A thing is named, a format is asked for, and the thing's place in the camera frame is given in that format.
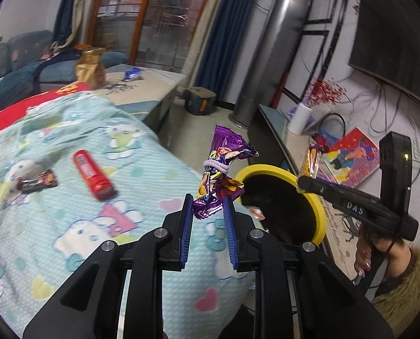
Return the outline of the right hand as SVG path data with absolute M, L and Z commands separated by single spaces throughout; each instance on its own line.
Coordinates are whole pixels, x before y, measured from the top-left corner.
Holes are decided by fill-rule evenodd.
M 402 239 L 393 241 L 387 236 L 370 232 L 362 223 L 358 229 L 354 269 L 357 274 L 364 275 L 373 267 L 373 255 L 377 253 L 380 258 L 385 256 L 388 265 L 385 279 L 394 279 L 402 275 L 408 268 L 412 252 L 408 244 Z

